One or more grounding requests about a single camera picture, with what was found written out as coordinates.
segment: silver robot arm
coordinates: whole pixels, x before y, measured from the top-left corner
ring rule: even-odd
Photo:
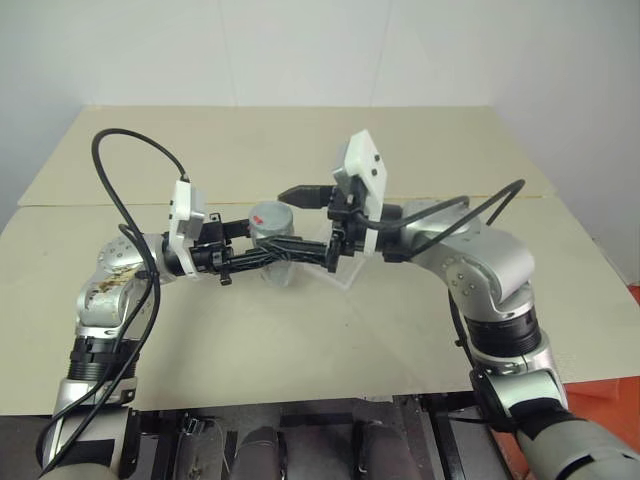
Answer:
[[[145,240],[156,260],[161,282],[173,281],[175,277],[168,271],[163,259],[163,237],[148,234],[145,235]],[[54,458],[87,411],[103,396],[140,340],[149,321],[153,293],[142,305],[126,332],[122,329],[125,319],[138,304],[146,288],[147,280],[142,275],[143,272],[142,258],[124,236],[107,243],[100,251],[96,272],[82,288],[77,299],[76,339],[70,354],[67,376],[60,381],[54,415],[85,396],[103,376],[107,376],[107,381],[95,394],[84,400],[80,407],[60,418],[49,429],[42,449],[43,466]],[[120,346],[114,351],[119,336],[122,337]],[[137,413],[126,405],[135,398],[136,386],[134,362],[107,399],[108,408],[93,419],[73,450],[65,457],[65,462],[102,464],[121,478],[133,473],[140,432]]]
[[[410,202],[407,217],[434,202]],[[456,205],[401,234],[413,250],[468,213]],[[512,235],[474,219],[411,260],[450,291],[469,332],[471,383],[494,429],[508,431],[539,480],[640,478],[640,455],[567,410],[547,335],[538,326],[533,257]]]
[[[169,231],[165,235],[145,234],[145,243],[160,284],[183,275],[197,280],[200,276],[191,250],[202,231],[204,199],[181,179],[176,182],[170,206]],[[167,267],[167,259],[175,274]],[[149,295],[141,303],[147,289]],[[138,355],[134,350],[150,321],[153,303],[151,282],[136,246],[125,235],[107,243],[98,254],[95,273],[76,302],[76,338],[69,370],[58,388],[52,425],[38,442],[37,455],[43,468],[94,463],[108,467],[120,478],[133,473],[140,425],[137,412],[126,405],[135,398]],[[132,356],[133,362],[125,368]],[[111,388],[121,370],[124,375]],[[107,408],[99,410],[62,459],[54,460],[88,411],[103,401],[108,389],[113,391],[104,401]]]

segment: orange object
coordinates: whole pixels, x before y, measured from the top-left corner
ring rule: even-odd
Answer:
[[[600,391],[601,383],[616,383],[614,398],[603,398],[590,394],[589,387]],[[571,387],[586,388],[585,393],[576,393]],[[579,417],[599,423],[640,451],[640,377],[603,380],[568,385],[569,409]]]
[[[629,287],[629,291],[631,292],[631,295],[633,295],[633,298],[636,299],[636,302],[640,304],[640,285],[631,285]]]
[[[568,383],[564,387],[569,398],[584,395],[593,399],[617,400],[620,397],[620,382],[617,378],[598,382]]]
[[[500,453],[502,453],[502,457],[507,467],[509,467],[509,471],[511,471],[511,476],[513,476],[514,480],[533,479],[534,477],[529,471],[527,459],[524,457],[513,435],[510,433],[494,432],[493,430],[491,433],[493,433],[493,437],[496,439]]]

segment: metal frame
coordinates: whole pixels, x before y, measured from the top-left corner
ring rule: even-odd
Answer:
[[[423,395],[401,395],[394,397],[394,406],[399,409],[404,424],[409,450],[416,462],[421,466],[420,472],[424,480],[439,478],[435,474],[438,465],[433,464],[433,456],[429,453],[429,442],[426,440],[425,424],[431,423],[435,444],[442,472],[447,480],[466,480],[464,466],[458,450],[456,438],[449,418],[451,412],[476,405],[473,392],[438,393]],[[179,438],[184,424],[186,410],[154,411],[141,413],[143,435],[157,437],[158,443],[152,470],[152,480],[172,480],[175,458],[179,448]],[[314,415],[284,415],[281,426],[318,426],[331,424],[355,423],[351,411]],[[227,431],[224,456],[229,467],[232,466],[238,444],[238,432]],[[501,460],[502,466],[511,477],[509,469],[493,441],[493,447]],[[228,472],[223,463],[221,480],[228,480]]]

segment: black wire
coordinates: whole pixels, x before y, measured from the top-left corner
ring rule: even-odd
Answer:
[[[516,180],[515,182],[510,183],[509,185],[504,187],[502,190],[500,190],[498,193],[496,193],[495,195],[492,195],[488,200],[486,200],[485,202],[483,202],[482,204],[480,204],[479,206],[471,210],[469,213],[467,213],[464,217],[462,217],[460,220],[455,222],[449,228],[447,228],[446,230],[443,230],[435,237],[427,240],[424,244],[413,249],[410,253],[410,257],[415,257],[416,255],[423,253],[424,251],[433,247],[437,243],[441,242],[442,240],[450,236],[452,233],[454,233],[456,230],[458,230],[461,226],[469,223],[475,217],[477,217],[482,212],[490,208],[498,200],[501,200],[504,196],[507,196],[507,198],[504,199],[502,204],[496,209],[496,212],[491,216],[491,218],[489,218],[491,223],[493,223],[493,221],[497,218],[496,213],[499,215],[505,209],[505,207],[509,204],[509,202],[513,200],[513,197],[515,197],[518,194],[518,192],[522,190],[524,183],[525,182],[522,179]]]
[[[155,324],[155,321],[156,321],[156,318],[157,318],[157,315],[158,315],[158,310],[160,308],[160,275],[158,273],[158,269],[157,269],[155,261],[153,259],[153,255],[151,254],[151,251],[149,250],[149,247],[148,247],[146,241],[144,240],[144,235],[142,234],[142,232],[138,228],[137,224],[135,223],[135,221],[133,220],[133,218],[129,214],[129,211],[127,210],[127,208],[124,206],[124,204],[120,200],[120,197],[118,196],[118,194],[116,193],[115,189],[111,185],[111,182],[109,182],[109,179],[108,179],[107,174],[106,174],[106,172],[104,170],[104,167],[102,166],[102,161],[100,159],[100,151],[99,151],[100,142],[105,137],[107,137],[109,135],[126,135],[126,136],[130,136],[130,137],[134,137],[134,138],[137,138],[137,139],[139,139],[139,140],[141,140],[141,141],[143,141],[143,142],[145,142],[145,143],[157,148],[162,153],[164,153],[169,158],[169,160],[171,160],[174,163],[174,165],[178,168],[178,171],[180,172],[180,178],[183,181],[189,181],[189,177],[187,176],[187,173],[186,173],[184,167],[178,161],[178,159],[171,152],[169,152],[166,148],[164,148],[162,145],[160,145],[159,143],[155,142],[154,140],[150,139],[149,137],[147,137],[145,135],[142,135],[142,134],[137,133],[137,132],[133,132],[131,130],[125,130],[125,129],[122,129],[122,128],[109,128],[109,129],[102,130],[102,131],[98,132],[95,135],[95,137],[93,138],[93,141],[91,142],[91,156],[93,158],[93,163],[94,163],[94,166],[96,168],[96,172],[98,174],[98,178],[100,179],[102,185],[104,186],[107,194],[109,195],[109,197],[113,201],[114,205],[116,206],[116,208],[118,209],[118,211],[120,212],[122,217],[125,219],[126,225],[121,225],[119,227],[120,231],[129,239],[129,241],[131,241],[133,243],[133,245],[138,250],[138,253],[142,257],[142,260],[144,262],[144,265],[145,265],[145,268],[146,268],[146,271],[147,271],[147,275],[148,275],[147,287],[145,288],[145,291],[144,291],[142,297],[140,298],[140,300],[138,301],[138,303],[134,307],[134,310],[131,312],[131,314],[125,320],[125,324],[123,324],[123,329],[121,330],[121,332],[119,332],[119,336],[117,338],[117,344],[118,345],[119,345],[119,342],[121,342],[122,337],[126,332],[125,327],[126,328],[129,327],[129,325],[131,324],[131,322],[133,321],[133,319],[135,318],[135,316],[137,315],[139,310],[142,308],[144,303],[147,301],[147,299],[149,297],[149,294],[150,294],[150,291],[152,289],[153,289],[153,307],[152,307],[151,315],[149,317],[149,321],[147,322],[145,330],[142,333],[142,335],[141,335],[141,337],[140,337],[140,339],[138,341],[138,344],[136,345],[134,350],[131,352],[130,356],[128,357],[128,359],[126,360],[126,362],[124,363],[124,365],[122,366],[122,368],[120,369],[118,374],[111,381],[111,384],[109,385],[109,387],[107,387],[107,389],[105,390],[105,392],[102,395],[102,397],[100,397],[100,400],[98,400],[98,402],[95,404],[95,406],[91,410],[91,412],[84,418],[84,420],[80,423],[80,425],[78,425],[78,427],[74,430],[74,432],[71,434],[71,436],[67,439],[67,441],[62,446],[62,448],[58,451],[58,453],[56,453],[54,458],[44,467],[44,469],[42,470],[41,476],[46,474],[46,473],[48,473],[48,472],[50,472],[51,470],[53,470],[62,461],[64,456],[68,453],[68,451],[73,446],[73,443],[80,437],[80,435],[82,435],[84,430],[91,423],[91,421],[95,418],[95,416],[98,414],[100,409],[106,404],[108,398],[111,396],[113,391],[117,388],[118,384],[120,383],[120,381],[122,380],[122,378],[126,374],[127,370],[131,366],[131,364],[135,361],[136,356],[140,353],[140,351],[142,350],[142,347],[144,346],[144,344],[146,343],[147,339],[149,338],[149,335],[151,334],[151,330],[153,329],[153,326]],[[104,386],[109,374],[110,373],[107,372],[103,376],[101,381],[98,382],[98,384],[96,384],[89,392],[87,392],[85,395],[83,395],[83,397],[81,397],[80,399],[76,400],[72,404],[70,404],[67,407],[65,407],[65,409],[61,410],[56,415],[54,415],[54,417],[52,417],[52,420],[50,421],[50,424],[53,425],[60,418],[63,418],[66,414],[68,414],[68,412],[70,412],[71,410],[76,408],[78,405],[80,405],[82,402],[87,400],[89,397],[94,395],[100,388],[102,388]],[[47,431],[49,430],[51,425],[48,425],[48,427],[43,431],[43,434],[41,434],[42,441],[43,441],[44,437],[46,436]],[[40,450],[42,449],[42,441],[39,439],[39,442],[38,442],[39,446],[36,447],[37,449],[38,448]]]
[[[498,193],[496,193],[494,196],[492,196],[489,200],[487,200],[482,205],[480,205],[478,208],[472,210],[468,215],[463,217],[460,220],[460,222],[462,222],[462,220],[464,220],[466,217],[469,217],[471,215],[473,215],[473,217],[477,216],[478,214],[482,213],[484,210],[489,208],[491,205],[493,205],[495,202],[500,200],[500,198],[502,198],[503,196],[507,195],[507,197],[504,199],[504,201],[498,206],[498,208],[496,208],[496,210],[491,214],[491,216],[487,220],[487,225],[491,225],[498,218],[498,216],[502,213],[502,211],[506,208],[506,206],[511,202],[511,200],[513,200],[513,198],[518,194],[518,192],[520,192],[520,190],[522,190],[522,187],[524,186],[524,183],[525,183],[524,180],[517,180],[517,181],[507,185],[505,188],[503,188]],[[448,228],[447,230],[452,230],[452,232],[454,232],[458,228],[460,228],[461,225],[466,223],[466,221],[465,221],[461,225],[457,225],[457,223],[460,223],[460,222],[456,222],[456,224],[452,225],[452,227]],[[471,355],[471,349],[469,348],[469,340],[467,338],[467,332],[466,332],[466,330],[464,328],[464,325],[462,324],[462,318],[460,317],[460,310],[458,309],[458,306],[456,305],[456,302],[454,301],[453,296],[451,295],[451,291],[448,292],[448,296],[449,296],[449,311],[451,312],[451,319],[453,320],[453,327],[455,328],[456,333],[458,335],[458,341],[456,342],[456,345],[458,345],[459,347],[462,347],[462,349],[464,350],[465,355],[467,356],[467,360],[469,360],[469,363],[471,364],[472,367],[475,367],[476,362],[474,361],[473,356]]]
[[[424,210],[420,210],[414,214],[409,215],[408,217],[404,217],[398,220],[392,221],[384,221],[384,222],[375,222],[373,220],[369,220],[364,216],[362,212],[356,212],[355,220],[356,222],[364,225],[365,227],[371,230],[378,230],[380,232],[389,232],[400,230],[401,228],[406,227],[407,225],[412,224],[413,222],[417,222],[418,220],[422,220],[429,215],[433,215],[440,210],[444,210],[445,208],[449,208],[452,205],[457,205],[459,203],[464,203],[466,206],[469,206],[469,197],[466,195],[462,195],[455,198],[450,198],[449,200],[444,200],[442,202],[438,202],[435,205],[432,205]]]
[[[283,245],[278,245],[277,243],[273,243],[269,237],[261,239],[260,240],[260,245],[261,245],[261,248],[264,251],[270,252],[270,253],[271,252],[275,253],[279,257],[280,260],[311,263],[311,264],[314,264],[314,265],[321,265],[321,266],[325,265],[325,262],[323,262],[321,259],[316,258],[316,257],[314,257],[312,255],[308,255],[308,254],[303,253],[303,252],[296,252],[296,251],[288,250]]]
[[[118,229],[123,233],[123,235],[125,235],[125,237],[127,237],[127,239],[136,247],[136,249],[138,249],[135,238],[130,233],[129,227],[127,225],[120,224],[118,225]],[[149,298],[149,294],[151,293],[151,288],[152,288],[152,282],[149,279],[146,282],[146,287],[144,292],[142,293],[142,296],[140,297],[140,300],[134,306],[133,310],[131,310],[131,312],[125,319],[124,323],[122,324],[122,328],[118,332],[118,335],[116,336],[115,342],[111,349],[112,353],[116,353],[120,348],[124,335],[126,334],[131,324],[133,323],[133,320],[135,319],[136,315],[138,314],[142,306],[146,303],[147,299]],[[62,410],[56,412],[53,416],[51,416],[51,418],[46,423],[44,428],[40,431],[40,434],[38,435],[38,439],[36,441],[36,460],[38,461],[38,464],[40,466],[42,466],[42,457],[44,454],[44,450],[43,450],[44,440],[47,436],[47,433],[49,432],[49,429],[53,425],[55,425],[58,422],[58,420],[65,417],[71,411],[75,410],[77,407],[79,407],[89,398],[91,398],[96,393],[98,393],[98,391],[104,386],[104,384],[107,382],[107,380],[109,379],[109,376],[112,373],[113,373],[113,365],[110,365],[107,371],[102,376],[102,378],[91,389],[89,389],[87,393],[85,393],[82,397],[78,398],[77,400],[70,403],[69,405],[65,406]]]
[[[458,306],[453,299],[453,295],[451,295],[451,291],[449,291],[449,310],[451,311],[451,318],[453,319],[453,327],[456,329],[456,333],[458,334],[458,342],[456,345],[462,347],[471,366],[475,366],[476,362],[474,361],[473,356],[471,355],[471,350],[469,349],[467,332],[464,329],[464,325],[462,325],[462,318],[460,318],[460,310],[458,310]]]

